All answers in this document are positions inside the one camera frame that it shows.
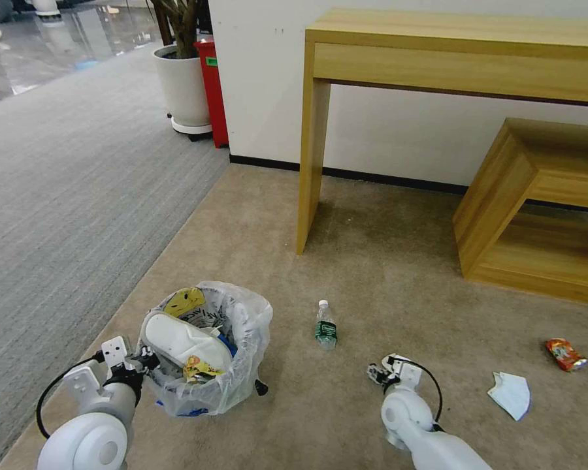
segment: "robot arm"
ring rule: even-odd
[[[47,440],[37,470],[124,470],[133,438],[131,422],[139,403],[143,375],[158,366],[148,348],[129,356],[122,336],[102,345],[107,367],[92,359],[63,376],[78,402],[79,415]]]
[[[368,375],[379,382],[383,375],[386,397],[381,418],[387,440],[399,449],[408,449],[417,470],[492,470],[468,444],[442,431],[434,421],[429,406],[417,393],[421,370],[391,354],[382,364],[387,371],[371,364]]]

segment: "white plastic bag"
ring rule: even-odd
[[[220,327],[220,332],[237,352],[231,366],[205,384],[187,383],[171,364],[161,361],[161,367],[146,376],[146,383],[170,416],[197,416],[203,413],[219,415],[245,400],[255,390],[259,363],[269,342],[268,325],[272,306],[264,297],[243,287],[217,281],[203,281],[196,286],[204,296],[190,299],[190,309],[183,312],[181,290],[166,297],[154,310],[167,311],[180,304],[174,316],[199,328]],[[138,350],[144,345],[140,334]]]

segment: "reflective floor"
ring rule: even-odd
[[[159,40],[148,9],[100,2],[62,10],[60,21],[28,12],[0,24],[0,100]]]

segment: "green bottle label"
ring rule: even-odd
[[[335,323],[319,321],[316,323],[316,338],[331,337],[338,339],[338,329]]]

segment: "plastic water bottle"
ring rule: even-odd
[[[318,322],[316,323],[316,340],[323,349],[330,351],[335,348],[338,340],[338,330],[331,315],[329,302],[321,300],[318,302]]]

